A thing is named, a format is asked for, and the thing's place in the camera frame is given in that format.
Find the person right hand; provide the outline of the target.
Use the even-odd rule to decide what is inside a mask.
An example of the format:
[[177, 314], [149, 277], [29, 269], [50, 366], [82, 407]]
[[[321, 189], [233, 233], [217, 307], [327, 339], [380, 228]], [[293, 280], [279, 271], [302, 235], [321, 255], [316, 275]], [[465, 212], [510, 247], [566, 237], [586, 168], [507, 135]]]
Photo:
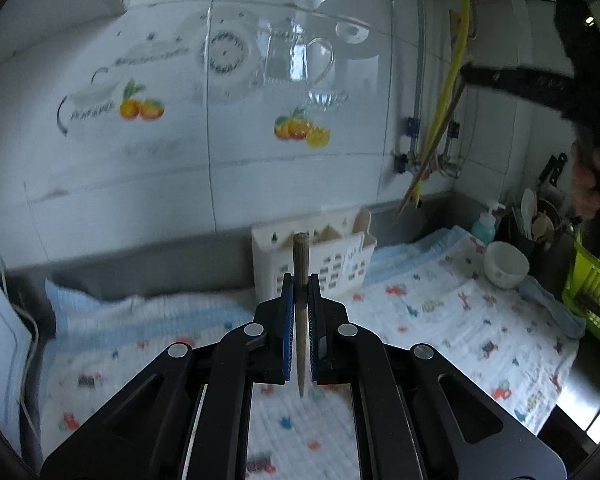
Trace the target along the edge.
[[[596, 188], [596, 177], [591, 167], [583, 162], [578, 141], [573, 142], [571, 155], [571, 203], [577, 216], [583, 220], [591, 220], [600, 210], [600, 192]], [[593, 166], [600, 172], [600, 151], [593, 153]]]

